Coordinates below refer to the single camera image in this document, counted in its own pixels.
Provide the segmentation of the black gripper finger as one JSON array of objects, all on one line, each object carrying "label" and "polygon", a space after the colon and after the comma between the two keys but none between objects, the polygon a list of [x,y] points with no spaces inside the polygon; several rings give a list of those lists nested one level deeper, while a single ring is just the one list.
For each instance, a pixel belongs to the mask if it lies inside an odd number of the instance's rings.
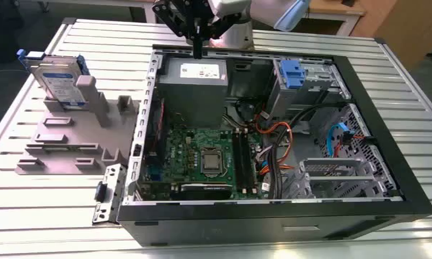
[{"label": "black gripper finger", "polygon": [[152,11],[177,37],[184,37],[199,58],[199,33],[192,1],[155,1]]},{"label": "black gripper finger", "polygon": [[203,46],[211,39],[219,39],[237,21],[237,1],[197,2],[199,58]]}]

